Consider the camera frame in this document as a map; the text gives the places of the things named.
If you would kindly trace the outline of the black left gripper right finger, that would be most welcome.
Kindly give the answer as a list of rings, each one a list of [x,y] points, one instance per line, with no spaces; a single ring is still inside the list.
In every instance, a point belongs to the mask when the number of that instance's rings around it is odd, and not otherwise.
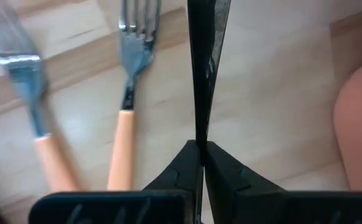
[[[285,190],[214,142],[205,172],[215,223],[362,223],[362,192]]]

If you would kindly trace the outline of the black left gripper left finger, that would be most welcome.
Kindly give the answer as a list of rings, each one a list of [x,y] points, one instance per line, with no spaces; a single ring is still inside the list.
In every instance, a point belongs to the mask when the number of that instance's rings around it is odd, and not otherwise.
[[[29,224],[192,223],[201,221],[200,150],[188,140],[143,190],[59,192],[42,197]]]

